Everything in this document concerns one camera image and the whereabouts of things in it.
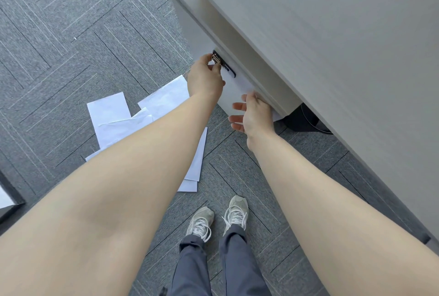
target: white desk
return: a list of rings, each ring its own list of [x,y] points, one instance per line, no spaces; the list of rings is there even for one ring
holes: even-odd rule
[[[439,238],[439,0],[176,2],[277,111],[299,97]]]

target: gray pants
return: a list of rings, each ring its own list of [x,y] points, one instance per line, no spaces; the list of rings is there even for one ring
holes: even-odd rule
[[[188,235],[180,243],[180,256],[170,291],[171,296],[211,296],[204,242]],[[219,242],[222,274],[228,296],[271,296],[245,231],[234,224]]]

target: white sneaker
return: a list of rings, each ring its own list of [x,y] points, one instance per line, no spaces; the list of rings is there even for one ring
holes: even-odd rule
[[[197,210],[189,223],[186,236],[196,235],[200,237],[204,241],[204,243],[206,243],[212,236],[212,230],[210,230],[210,226],[213,222],[214,216],[215,213],[213,212],[213,210],[209,209],[206,206]]]
[[[224,230],[223,236],[227,230],[230,229],[232,224],[238,224],[245,230],[247,218],[249,216],[249,204],[247,200],[238,195],[234,196],[229,203],[224,217],[222,218],[226,222],[226,230]]]

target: floor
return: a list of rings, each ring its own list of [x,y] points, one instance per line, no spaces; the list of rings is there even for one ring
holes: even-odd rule
[[[27,205],[3,232],[98,149],[86,103],[123,91],[137,102],[192,62],[171,0],[0,0],[0,171]],[[238,193],[250,205],[251,246],[273,295],[327,295],[288,227],[245,136],[217,106],[208,123],[197,193],[177,193],[151,244],[130,295],[156,295],[169,285],[177,245],[192,214],[216,213],[207,244],[211,286],[223,294],[217,242],[221,215]],[[404,205],[334,137],[280,136],[321,171],[420,240],[426,234]]]

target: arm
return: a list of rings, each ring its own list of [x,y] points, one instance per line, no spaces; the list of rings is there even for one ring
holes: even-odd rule
[[[439,257],[318,170],[273,130],[270,107],[244,95],[231,116],[306,256],[331,295],[437,295]]]
[[[200,58],[190,98],[63,180],[0,238],[0,295],[127,295],[222,92]]]

